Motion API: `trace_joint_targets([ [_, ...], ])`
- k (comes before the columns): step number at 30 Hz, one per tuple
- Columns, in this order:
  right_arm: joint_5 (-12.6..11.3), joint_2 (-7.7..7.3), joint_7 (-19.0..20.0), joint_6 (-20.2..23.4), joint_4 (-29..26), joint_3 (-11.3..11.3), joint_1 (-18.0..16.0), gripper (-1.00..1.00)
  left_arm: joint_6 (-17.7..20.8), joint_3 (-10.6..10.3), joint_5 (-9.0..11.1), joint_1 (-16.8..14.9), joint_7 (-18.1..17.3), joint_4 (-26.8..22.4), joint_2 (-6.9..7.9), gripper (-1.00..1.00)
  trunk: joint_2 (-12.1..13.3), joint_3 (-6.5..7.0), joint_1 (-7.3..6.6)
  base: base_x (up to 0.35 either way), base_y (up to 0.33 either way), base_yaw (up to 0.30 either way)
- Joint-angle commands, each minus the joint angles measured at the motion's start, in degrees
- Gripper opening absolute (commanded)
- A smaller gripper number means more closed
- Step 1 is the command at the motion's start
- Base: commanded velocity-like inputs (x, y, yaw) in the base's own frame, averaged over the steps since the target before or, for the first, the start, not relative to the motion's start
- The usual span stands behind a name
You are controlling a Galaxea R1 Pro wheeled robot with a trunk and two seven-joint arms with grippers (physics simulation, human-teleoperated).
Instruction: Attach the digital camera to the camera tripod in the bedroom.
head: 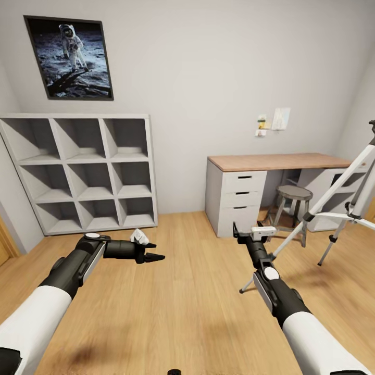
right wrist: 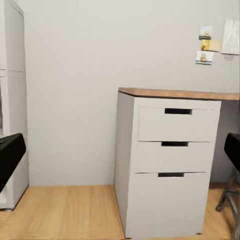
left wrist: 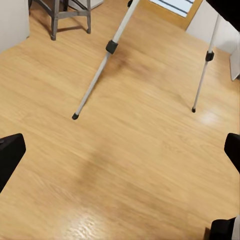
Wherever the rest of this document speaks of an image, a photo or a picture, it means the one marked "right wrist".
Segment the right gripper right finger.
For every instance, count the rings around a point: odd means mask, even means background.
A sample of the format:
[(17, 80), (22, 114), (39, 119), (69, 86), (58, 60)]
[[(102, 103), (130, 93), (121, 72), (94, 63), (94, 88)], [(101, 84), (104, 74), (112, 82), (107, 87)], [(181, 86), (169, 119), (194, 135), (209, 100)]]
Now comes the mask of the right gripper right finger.
[(240, 173), (240, 135), (228, 133), (225, 140), (224, 151)]

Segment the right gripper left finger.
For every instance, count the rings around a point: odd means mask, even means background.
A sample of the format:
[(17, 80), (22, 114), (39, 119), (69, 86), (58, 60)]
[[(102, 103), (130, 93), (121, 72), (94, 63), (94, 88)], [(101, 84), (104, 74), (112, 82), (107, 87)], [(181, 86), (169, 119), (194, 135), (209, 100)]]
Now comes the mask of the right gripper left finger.
[(25, 153), (22, 133), (0, 138), (0, 194)]

